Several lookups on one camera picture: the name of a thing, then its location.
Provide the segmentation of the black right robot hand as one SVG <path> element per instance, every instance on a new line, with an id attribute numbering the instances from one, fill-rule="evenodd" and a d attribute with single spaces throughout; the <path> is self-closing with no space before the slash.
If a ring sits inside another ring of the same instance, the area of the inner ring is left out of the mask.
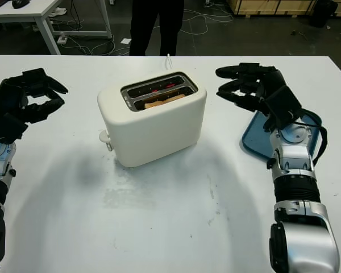
<path id="1" fill-rule="evenodd" d="M 285 86 L 281 72 L 274 66 L 259 63 L 240 63 L 221 67 L 215 74 L 230 79 L 218 88 L 217 95 L 251 112 L 260 111 L 268 115 L 270 110 L 264 100 Z"/>

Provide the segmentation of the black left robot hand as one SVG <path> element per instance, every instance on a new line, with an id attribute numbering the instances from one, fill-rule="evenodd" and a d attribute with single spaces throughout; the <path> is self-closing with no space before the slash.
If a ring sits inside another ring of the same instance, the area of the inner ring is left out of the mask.
<path id="1" fill-rule="evenodd" d="M 0 119 L 10 114 L 23 123 L 36 123 L 65 104 L 60 94 L 68 89 L 48 76 L 43 68 L 24 71 L 0 84 Z"/>

